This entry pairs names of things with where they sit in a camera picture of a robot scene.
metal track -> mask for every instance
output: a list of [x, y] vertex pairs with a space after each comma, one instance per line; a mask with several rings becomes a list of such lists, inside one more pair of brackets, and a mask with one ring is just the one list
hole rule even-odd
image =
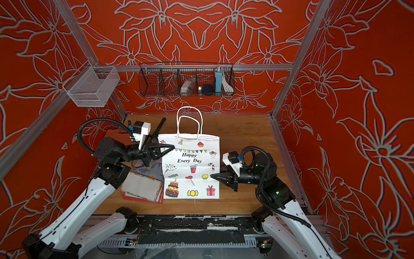
[[[109, 72], [113, 66], [101, 66], [99, 69], [102, 72]], [[155, 68], [155, 69], [171, 69], [171, 68], [200, 68], [200, 65], [142, 65], [142, 68]], [[203, 68], [216, 68], [217, 64], [206, 64], [202, 66]], [[138, 65], [116, 65], [116, 70], [118, 72], [139, 72], [141, 67]], [[292, 63], [288, 64], [234, 64], [233, 71], [242, 72], [242, 71], [291, 71], [293, 68]]]
[[174, 247], [174, 248], [249, 248], [256, 247], [256, 237], [245, 235], [244, 243], [208, 243], [208, 244], [188, 244], [188, 243], [158, 243], [158, 244], [137, 244], [135, 246], [129, 245], [128, 237], [110, 237], [101, 242], [99, 248], [138, 248], [138, 249], [156, 249], [159, 247]]

printed candy cane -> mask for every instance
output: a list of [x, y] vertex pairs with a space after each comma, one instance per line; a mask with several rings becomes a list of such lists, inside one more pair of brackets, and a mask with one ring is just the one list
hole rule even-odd
[[211, 170], [214, 171], [214, 164], [213, 163], [209, 163], [208, 165], [211, 165]]

red floral wallpaper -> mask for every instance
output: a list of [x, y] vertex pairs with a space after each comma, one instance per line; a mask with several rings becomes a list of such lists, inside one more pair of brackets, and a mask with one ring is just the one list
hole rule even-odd
[[[68, 0], [102, 65], [199, 61], [292, 63], [316, 0]], [[117, 94], [130, 113], [269, 112], [287, 71], [236, 74], [232, 97], [143, 97], [136, 73], [123, 73]]]
[[[28, 233], [39, 233], [60, 216], [86, 188], [98, 160], [82, 148], [76, 131], [96, 117], [120, 120], [112, 103], [105, 108], [81, 108], [68, 102], [0, 181], [0, 254], [4, 258], [7, 251], [22, 246]], [[90, 124], [83, 131], [84, 140], [95, 149], [113, 128], [104, 122]], [[23, 253], [19, 249], [8, 255], [16, 258]]]
[[0, 0], [0, 156], [86, 58], [52, 0]]
[[[62, 92], [86, 58], [52, 0], [0, 0], [0, 156]], [[72, 101], [52, 120], [0, 181], [0, 255], [21, 247], [58, 217], [86, 187], [97, 160], [76, 139], [78, 126], [94, 117], [120, 119], [105, 108]], [[84, 138], [96, 145], [105, 131], [96, 123]], [[10, 251], [16, 258], [23, 249]]]
[[277, 114], [343, 258], [412, 258], [414, 4], [334, 0]]

wooden table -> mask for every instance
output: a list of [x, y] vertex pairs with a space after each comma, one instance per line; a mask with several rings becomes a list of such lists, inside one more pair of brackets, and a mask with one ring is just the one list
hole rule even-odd
[[[165, 117], [160, 133], [177, 132], [176, 115], [128, 115], [127, 121], [145, 121], [151, 123], [151, 133]], [[274, 141], [273, 133], [267, 115], [213, 115], [203, 114], [203, 133], [220, 137], [220, 155], [237, 151], [239, 154], [243, 148], [258, 146], [273, 157], [277, 164], [278, 177], [289, 187], [289, 180], [283, 166], [279, 150]], [[197, 124], [187, 119], [180, 125], [181, 133], [196, 133]], [[238, 192], [234, 192], [220, 183], [220, 199], [190, 200], [190, 199], [164, 199], [162, 204], [145, 203], [124, 200], [120, 188], [110, 195], [95, 211], [99, 214], [112, 214], [121, 206], [127, 206], [142, 214], [250, 214], [261, 206], [255, 196], [256, 185], [239, 184]]]

gift bag handle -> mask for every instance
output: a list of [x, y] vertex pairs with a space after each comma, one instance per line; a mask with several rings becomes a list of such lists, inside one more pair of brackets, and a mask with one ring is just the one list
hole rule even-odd
[[186, 115], [181, 115], [180, 118], [178, 118], [178, 122], [177, 122], [177, 138], [179, 138], [180, 135], [180, 122], [181, 122], [181, 118], [189, 118], [192, 119], [193, 121], [197, 122], [198, 124], [198, 130], [197, 130], [197, 139], [198, 139], [198, 133], [200, 132], [200, 122], [198, 120], [196, 120], [195, 118], [186, 116]]
[[177, 111], [177, 134], [178, 134], [178, 132], [179, 132], [179, 128], [178, 128], [178, 125], [179, 125], [179, 123], [178, 123], [178, 113], [180, 112], [180, 110], [181, 109], [183, 109], [183, 108], [191, 108], [191, 109], [194, 109], [194, 110], [197, 110], [198, 111], [198, 113], [200, 114], [200, 118], [201, 118], [201, 128], [200, 128], [200, 135], [202, 135], [203, 134], [203, 116], [201, 115], [201, 112], [200, 112], [200, 110], [199, 109], [197, 109], [197, 108], [195, 108], [195, 107], [192, 107], [192, 106], [183, 106], [183, 107], [181, 107], [181, 108], [179, 108], [178, 109], [178, 111]]

